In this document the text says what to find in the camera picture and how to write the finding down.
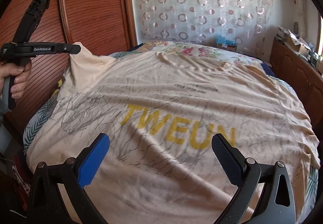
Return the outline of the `person's left hand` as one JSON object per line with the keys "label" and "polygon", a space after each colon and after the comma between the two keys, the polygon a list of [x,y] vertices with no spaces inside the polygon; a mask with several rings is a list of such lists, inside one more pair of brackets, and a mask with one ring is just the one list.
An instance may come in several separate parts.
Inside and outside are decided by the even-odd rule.
{"label": "person's left hand", "polygon": [[14,76],[14,85],[12,86],[11,93],[13,99],[20,99],[23,96],[24,90],[27,86],[28,78],[31,74],[32,62],[29,60],[24,67],[17,66],[14,63],[1,63],[1,93],[5,78]]}

